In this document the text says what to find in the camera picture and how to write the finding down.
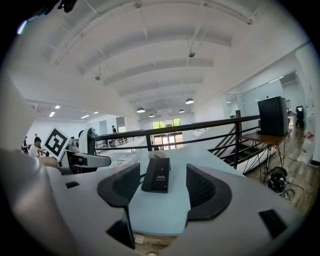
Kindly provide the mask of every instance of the white machine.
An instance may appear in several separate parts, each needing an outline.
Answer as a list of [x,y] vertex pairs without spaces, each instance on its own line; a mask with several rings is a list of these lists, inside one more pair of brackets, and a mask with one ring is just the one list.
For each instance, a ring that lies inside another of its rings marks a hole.
[[93,155],[93,152],[88,153],[92,151],[90,146],[91,141],[94,145],[94,140],[91,140],[91,138],[95,135],[92,128],[83,130],[77,147],[75,146],[75,143],[77,143],[75,140],[54,127],[46,138],[43,147],[58,161],[63,175],[95,172],[98,167],[106,167],[111,164],[111,159],[108,156]]

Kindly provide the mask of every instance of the black box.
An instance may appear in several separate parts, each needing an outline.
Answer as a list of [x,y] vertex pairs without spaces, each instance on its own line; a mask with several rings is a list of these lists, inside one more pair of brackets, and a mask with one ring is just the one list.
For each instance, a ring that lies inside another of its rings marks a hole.
[[288,115],[286,100],[274,97],[258,102],[261,134],[283,136],[288,132]]
[[141,189],[146,192],[168,193],[170,169],[169,158],[151,158]]

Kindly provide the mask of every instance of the black device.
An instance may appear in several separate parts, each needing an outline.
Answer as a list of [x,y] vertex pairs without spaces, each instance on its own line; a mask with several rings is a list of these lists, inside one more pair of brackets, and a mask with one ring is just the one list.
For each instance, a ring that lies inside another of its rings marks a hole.
[[283,136],[288,132],[288,114],[286,99],[268,98],[258,102],[261,134]]
[[151,158],[141,189],[146,192],[168,193],[170,158]]

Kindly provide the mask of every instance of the black speaker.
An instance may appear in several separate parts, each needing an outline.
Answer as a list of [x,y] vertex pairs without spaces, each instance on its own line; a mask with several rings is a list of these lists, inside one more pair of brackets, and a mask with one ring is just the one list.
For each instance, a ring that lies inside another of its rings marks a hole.
[[286,99],[268,98],[258,102],[261,134],[283,136],[288,132],[288,114]]

